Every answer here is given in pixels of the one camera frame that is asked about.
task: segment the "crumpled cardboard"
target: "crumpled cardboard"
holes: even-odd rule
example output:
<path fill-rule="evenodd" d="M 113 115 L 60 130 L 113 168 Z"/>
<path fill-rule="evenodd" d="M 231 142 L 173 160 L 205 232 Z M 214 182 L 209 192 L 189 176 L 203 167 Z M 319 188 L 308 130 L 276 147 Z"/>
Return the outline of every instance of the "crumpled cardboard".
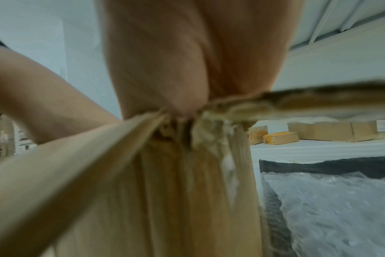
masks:
<path fill-rule="evenodd" d="M 385 83 L 291 90 L 41 145 L 0 165 L 0 256 L 267 256 L 248 124 L 382 110 Z"/>

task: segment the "plastic sheet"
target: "plastic sheet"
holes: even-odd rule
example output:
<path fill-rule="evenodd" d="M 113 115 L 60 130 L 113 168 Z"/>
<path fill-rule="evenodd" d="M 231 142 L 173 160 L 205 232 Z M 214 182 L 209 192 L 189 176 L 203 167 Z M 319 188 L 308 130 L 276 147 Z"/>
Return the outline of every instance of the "plastic sheet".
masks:
<path fill-rule="evenodd" d="M 262 176 L 266 214 L 280 255 L 292 256 L 284 246 L 291 241 L 299 257 L 385 257 L 385 178 L 369 179 L 360 172 Z M 273 203 L 272 191 L 284 220 L 273 213 L 271 204 L 279 203 Z"/>

